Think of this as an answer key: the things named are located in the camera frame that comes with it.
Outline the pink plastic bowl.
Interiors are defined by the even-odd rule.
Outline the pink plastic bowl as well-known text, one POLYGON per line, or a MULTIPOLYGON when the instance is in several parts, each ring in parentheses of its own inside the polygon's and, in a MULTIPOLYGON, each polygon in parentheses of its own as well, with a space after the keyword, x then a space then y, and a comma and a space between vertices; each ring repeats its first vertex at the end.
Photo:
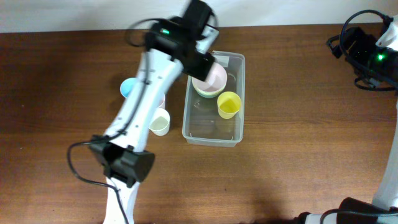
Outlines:
POLYGON ((214 63, 205 81, 200 81, 192 78, 194 87, 201 91, 214 92, 220 90, 226 85, 227 73, 226 70, 218 63, 214 63))

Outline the yellow plastic bowl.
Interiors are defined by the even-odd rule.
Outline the yellow plastic bowl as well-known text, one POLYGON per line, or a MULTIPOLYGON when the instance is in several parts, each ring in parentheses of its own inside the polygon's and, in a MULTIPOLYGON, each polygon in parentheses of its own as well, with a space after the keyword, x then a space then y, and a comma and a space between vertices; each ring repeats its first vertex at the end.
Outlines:
POLYGON ((197 93, 202 93, 204 95, 213 95, 213 94, 221 93, 223 91, 223 88, 219 89, 219 90, 216 90, 216 91, 204 91, 204 90, 201 90, 199 88, 196 88, 195 90, 196 90, 197 93))

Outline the green plastic bowl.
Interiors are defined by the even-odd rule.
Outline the green plastic bowl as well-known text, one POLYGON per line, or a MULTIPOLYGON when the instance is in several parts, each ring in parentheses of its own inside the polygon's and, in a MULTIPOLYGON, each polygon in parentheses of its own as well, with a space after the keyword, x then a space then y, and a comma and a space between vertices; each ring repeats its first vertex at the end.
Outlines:
POLYGON ((218 95, 219 95, 219 93, 217 93, 217 94, 213 94, 213 95, 204 95, 204 94, 202 94, 202 93, 198 93, 201 97, 204 97, 204 98, 214 98, 214 97, 217 97, 218 95))

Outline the pink plastic cup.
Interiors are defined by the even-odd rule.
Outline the pink plastic cup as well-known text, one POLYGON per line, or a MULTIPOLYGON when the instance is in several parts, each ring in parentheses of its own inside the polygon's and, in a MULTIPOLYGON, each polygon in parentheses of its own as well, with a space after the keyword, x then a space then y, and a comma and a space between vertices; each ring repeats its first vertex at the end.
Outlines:
POLYGON ((165 108, 165 94, 162 95, 162 97, 161 97, 161 99, 159 101, 158 108, 162 108, 162 109, 165 108))

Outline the yellow plastic cup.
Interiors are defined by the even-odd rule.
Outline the yellow plastic cup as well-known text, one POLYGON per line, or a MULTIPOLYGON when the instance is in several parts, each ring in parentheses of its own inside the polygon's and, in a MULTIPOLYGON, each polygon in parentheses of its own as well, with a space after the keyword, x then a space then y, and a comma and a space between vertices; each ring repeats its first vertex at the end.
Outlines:
POLYGON ((222 93, 217 99, 218 114, 223 119, 231 119, 242 106, 241 98, 232 91, 222 93))

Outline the blue plastic cup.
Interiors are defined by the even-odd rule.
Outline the blue plastic cup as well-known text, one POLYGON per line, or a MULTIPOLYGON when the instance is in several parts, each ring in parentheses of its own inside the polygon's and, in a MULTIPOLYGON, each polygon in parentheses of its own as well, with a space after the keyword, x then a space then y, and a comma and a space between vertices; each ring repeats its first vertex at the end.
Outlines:
POLYGON ((134 88, 134 85, 136 84, 137 79, 136 78, 128 78, 125 79, 122 84, 120 85, 120 93, 123 97, 127 98, 134 88))

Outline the white plastic cup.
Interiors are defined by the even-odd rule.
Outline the white plastic cup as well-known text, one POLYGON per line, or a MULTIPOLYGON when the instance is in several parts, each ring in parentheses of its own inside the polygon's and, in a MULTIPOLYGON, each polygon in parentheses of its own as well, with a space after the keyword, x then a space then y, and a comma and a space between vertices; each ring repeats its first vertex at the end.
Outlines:
POLYGON ((165 136, 170 129, 170 115, 163 108, 155 110, 149 129, 157 136, 165 136))

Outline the white plastic bowl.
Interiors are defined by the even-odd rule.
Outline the white plastic bowl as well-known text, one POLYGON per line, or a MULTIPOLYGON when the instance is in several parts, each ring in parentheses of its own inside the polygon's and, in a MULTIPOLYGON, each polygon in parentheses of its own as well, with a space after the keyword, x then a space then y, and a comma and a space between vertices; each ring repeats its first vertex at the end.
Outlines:
POLYGON ((214 94, 216 92, 222 91, 226 86, 226 81, 224 80, 215 80, 214 83, 209 84, 207 82, 203 82, 197 79, 193 79, 193 87, 198 92, 203 92, 206 94, 214 94))

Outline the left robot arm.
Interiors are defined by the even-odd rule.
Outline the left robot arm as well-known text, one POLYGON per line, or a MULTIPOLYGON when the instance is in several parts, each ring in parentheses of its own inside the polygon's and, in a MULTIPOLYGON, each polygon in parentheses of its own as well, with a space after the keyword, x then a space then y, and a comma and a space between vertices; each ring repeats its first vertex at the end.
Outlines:
POLYGON ((94 135, 89 146, 104 167, 109 189, 105 223, 133 223, 139 185, 155 159, 145 150, 154 113, 181 74, 206 80, 215 61, 208 50, 219 34, 208 23, 214 17, 205 2, 190 1, 183 16, 156 19, 145 33, 137 82, 109 128, 94 135))

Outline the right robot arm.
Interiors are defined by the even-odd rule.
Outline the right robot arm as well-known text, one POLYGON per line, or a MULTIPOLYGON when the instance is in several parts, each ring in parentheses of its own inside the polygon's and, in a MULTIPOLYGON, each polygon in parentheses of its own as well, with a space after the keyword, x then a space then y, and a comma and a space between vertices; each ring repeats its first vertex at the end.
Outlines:
MULTIPOLYGON (((344 57, 352 66, 354 85, 366 91, 397 93, 397 16, 366 9, 350 16, 338 35, 326 45, 336 58, 344 57), (379 37, 350 27, 355 18, 374 14, 382 22, 379 37)), ((397 135, 390 141, 384 172, 371 201, 346 197, 337 208, 321 213, 303 212, 294 223, 397 223, 397 135)))

